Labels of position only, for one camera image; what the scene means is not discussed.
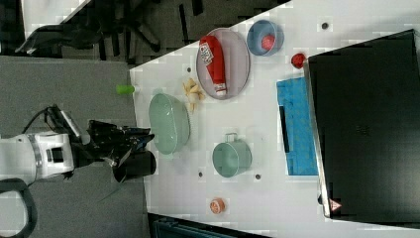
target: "blue tray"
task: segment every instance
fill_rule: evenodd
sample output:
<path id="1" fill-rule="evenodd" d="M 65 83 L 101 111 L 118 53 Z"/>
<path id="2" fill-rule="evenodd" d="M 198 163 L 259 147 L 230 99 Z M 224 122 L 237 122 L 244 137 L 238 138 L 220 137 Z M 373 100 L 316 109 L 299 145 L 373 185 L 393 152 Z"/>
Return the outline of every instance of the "blue tray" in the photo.
<path id="1" fill-rule="evenodd" d="M 318 176 L 304 77 L 277 82 L 277 100 L 290 176 Z"/>

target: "white table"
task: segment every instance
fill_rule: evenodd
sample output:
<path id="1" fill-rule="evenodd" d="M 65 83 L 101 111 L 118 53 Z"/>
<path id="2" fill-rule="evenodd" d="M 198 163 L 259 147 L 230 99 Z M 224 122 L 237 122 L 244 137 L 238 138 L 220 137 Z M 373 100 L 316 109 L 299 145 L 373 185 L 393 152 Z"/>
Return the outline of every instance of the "white table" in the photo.
<path id="1" fill-rule="evenodd" d="M 70 19 L 91 0 L 21 0 L 25 38 L 45 25 L 56 25 Z"/>
<path id="2" fill-rule="evenodd" d="M 207 98 L 191 116 L 192 135 L 181 152 L 168 160 L 155 145 L 157 172 L 145 178 L 148 212 L 262 234 L 269 237 L 419 237 L 420 231 L 326 219 L 317 203 L 316 177 L 286 174 L 275 83 L 301 75 L 289 63 L 299 52 L 307 56 L 414 28 L 420 30 L 420 0 L 293 0 L 231 29 L 246 38 L 256 20 L 278 24 L 285 35 L 282 49 L 268 58 L 252 56 L 249 82 L 227 101 Z M 328 22 L 330 28 L 321 29 Z M 195 70 L 198 43 L 131 70 L 137 124 L 150 126 L 152 91 L 186 101 L 181 82 Z M 211 155 L 226 132 L 238 132 L 251 147 L 253 164 L 235 178 L 221 178 Z M 209 202 L 227 201 L 227 211 L 214 215 Z"/>

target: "gray carpet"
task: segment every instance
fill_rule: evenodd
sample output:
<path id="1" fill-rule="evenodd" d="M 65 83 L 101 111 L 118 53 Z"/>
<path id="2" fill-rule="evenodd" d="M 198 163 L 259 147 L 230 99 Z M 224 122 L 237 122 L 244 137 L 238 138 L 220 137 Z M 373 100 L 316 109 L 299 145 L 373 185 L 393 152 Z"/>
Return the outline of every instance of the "gray carpet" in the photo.
<path id="1" fill-rule="evenodd" d="M 131 0 L 132 6 L 137 6 L 143 1 L 150 0 Z M 158 4 L 149 2 L 138 19 L 143 19 L 151 27 L 160 40 L 161 49 L 155 53 L 142 39 L 132 35 L 132 48 L 135 51 L 131 55 L 135 57 L 136 63 L 131 66 L 171 53 L 191 42 L 198 41 L 216 28 L 233 26 L 287 1 L 289 0 L 202 0 L 203 12 L 197 16 L 193 14 L 191 0 L 160 0 Z M 184 8 L 187 39 L 184 39 L 182 31 L 179 5 Z M 114 57 L 111 40 L 105 40 L 107 60 L 124 61 L 122 34 L 120 34 L 119 42 L 121 54 Z M 63 48 L 62 55 L 65 59 L 99 60 L 99 48 L 95 46 L 93 50 L 84 51 Z"/>
<path id="2" fill-rule="evenodd" d="M 41 109 L 56 103 L 82 130 L 89 119 L 136 126 L 131 95 L 115 85 L 129 82 L 120 62 L 0 57 L 0 134 L 20 134 Z M 30 132 L 46 130 L 37 120 Z M 30 186 L 38 223 L 31 237 L 149 237 L 143 180 L 117 188 L 102 163 L 77 169 L 74 177 L 37 181 Z"/>

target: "small orange object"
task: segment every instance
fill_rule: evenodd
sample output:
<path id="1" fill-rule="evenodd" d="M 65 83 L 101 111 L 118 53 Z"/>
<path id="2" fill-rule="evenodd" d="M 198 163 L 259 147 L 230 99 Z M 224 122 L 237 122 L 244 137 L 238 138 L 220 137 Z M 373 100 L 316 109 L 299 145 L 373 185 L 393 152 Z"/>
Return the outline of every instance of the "small orange object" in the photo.
<path id="1" fill-rule="evenodd" d="M 210 203 L 210 209 L 214 214 L 219 214 L 225 210 L 225 202 L 222 198 L 215 198 Z"/>

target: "ketchup bottle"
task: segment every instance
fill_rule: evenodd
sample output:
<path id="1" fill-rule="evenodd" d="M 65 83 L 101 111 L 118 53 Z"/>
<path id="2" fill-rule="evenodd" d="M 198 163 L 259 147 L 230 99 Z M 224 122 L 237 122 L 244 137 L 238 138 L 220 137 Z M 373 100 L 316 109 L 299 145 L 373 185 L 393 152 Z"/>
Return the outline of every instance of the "ketchup bottle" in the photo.
<path id="1" fill-rule="evenodd" d="M 225 62 L 219 41 L 213 36 L 205 36 L 200 40 L 199 51 L 204 64 L 207 66 L 217 95 L 226 95 Z"/>

